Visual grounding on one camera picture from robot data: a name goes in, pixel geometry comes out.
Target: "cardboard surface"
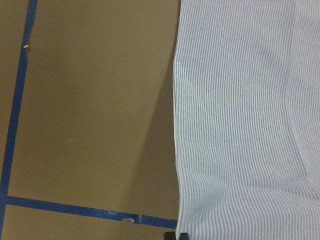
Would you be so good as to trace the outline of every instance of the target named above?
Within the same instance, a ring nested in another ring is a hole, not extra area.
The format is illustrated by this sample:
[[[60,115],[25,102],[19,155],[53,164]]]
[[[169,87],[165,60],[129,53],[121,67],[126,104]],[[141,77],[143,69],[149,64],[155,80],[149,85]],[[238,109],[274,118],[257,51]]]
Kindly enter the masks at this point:
[[[0,172],[4,161],[27,7],[27,1],[0,1]]]
[[[8,205],[3,240],[163,240],[172,229]]]
[[[39,0],[9,195],[177,219],[177,0]]]

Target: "blue tape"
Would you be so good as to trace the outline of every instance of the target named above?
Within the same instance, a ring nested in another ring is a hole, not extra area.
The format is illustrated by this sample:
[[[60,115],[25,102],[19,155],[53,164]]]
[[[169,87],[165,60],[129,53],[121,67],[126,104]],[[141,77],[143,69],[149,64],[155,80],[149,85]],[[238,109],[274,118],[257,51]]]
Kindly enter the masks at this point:
[[[32,208],[32,209],[53,211],[53,212],[64,213],[64,214],[73,214],[73,215],[79,215],[79,216],[109,219],[109,220],[116,220],[116,221],[131,219],[135,224],[151,225],[151,226],[168,228],[168,229],[175,229],[177,226],[177,221],[171,220],[171,219],[165,219],[165,218],[154,217],[154,216],[146,216],[146,215],[138,215],[138,214],[127,213],[127,212],[96,209],[96,208],[90,208],[90,207],[84,207],[84,206],[61,204],[61,203],[55,203],[55,202],[49,202],[49,201],[33,200],[33,199],[27,199],[22,197],[15,197],[15,196],[7,196],[6,204],[25,207],[25,208]]]
[[[15,88],[14,88],[14,94],[13,94],[9,128],[8,128],[8,133],[6,138],[3,167],[2,167],[2,173],[1,173],[1,183],[0,183],[0,239],[1,239],[1,234],[3,229],[3,224],[4,224],[6,199],[8,196],[12,160],[14,156],[14,149],[15,149],[15,143],[16,143],[18,119],[19,119],[19,114],[21,109],[22,95],[24,91],[25,77],[26,77],[27,65],[28,65],[28,59],[27,59],[28,50],[27,48],[23,48],[23,46],[28,44],[31,29],[35,21],[37,3],[38,3],[38,0],[29,0],[29,3],[28,3],[18,70],[17,70],[16,80],[15,80]]]

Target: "cloth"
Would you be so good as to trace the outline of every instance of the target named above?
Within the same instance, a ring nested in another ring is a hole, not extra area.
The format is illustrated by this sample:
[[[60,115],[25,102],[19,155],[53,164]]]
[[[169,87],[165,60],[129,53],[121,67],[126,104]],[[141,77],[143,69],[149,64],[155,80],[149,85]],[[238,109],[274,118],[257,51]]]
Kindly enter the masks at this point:
[[[320,240],[320,1],[182,0],[176,235]]]

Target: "white and blue striped cloth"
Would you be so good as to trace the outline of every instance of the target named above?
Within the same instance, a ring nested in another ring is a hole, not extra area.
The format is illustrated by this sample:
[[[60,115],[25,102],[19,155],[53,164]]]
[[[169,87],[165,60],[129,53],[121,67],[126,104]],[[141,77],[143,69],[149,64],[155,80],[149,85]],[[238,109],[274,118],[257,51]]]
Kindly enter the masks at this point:
[[[320,1],[182,0],[176,235],[320,240]]]

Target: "striped fabric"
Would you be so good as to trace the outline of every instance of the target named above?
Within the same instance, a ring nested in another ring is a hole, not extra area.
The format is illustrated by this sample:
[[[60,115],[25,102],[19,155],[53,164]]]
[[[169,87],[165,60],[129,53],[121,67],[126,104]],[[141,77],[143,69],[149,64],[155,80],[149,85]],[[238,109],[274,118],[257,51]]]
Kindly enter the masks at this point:
[[[320,240],[320,1],[182,0],[173,71],[191,240]]]

